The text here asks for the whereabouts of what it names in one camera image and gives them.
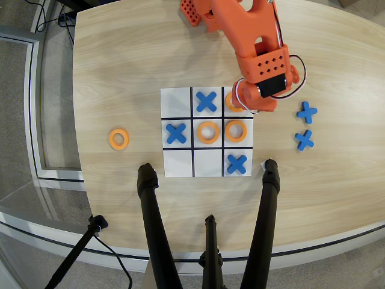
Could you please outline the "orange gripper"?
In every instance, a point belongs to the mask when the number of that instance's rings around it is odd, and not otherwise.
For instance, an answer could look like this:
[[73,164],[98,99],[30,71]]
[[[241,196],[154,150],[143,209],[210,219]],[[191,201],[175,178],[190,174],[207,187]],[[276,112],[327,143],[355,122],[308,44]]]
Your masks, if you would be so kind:
[[241,79],[239,81],[239,100],[250,111],[274,112],[277,101],[270,97],[263,98],[257,84]]

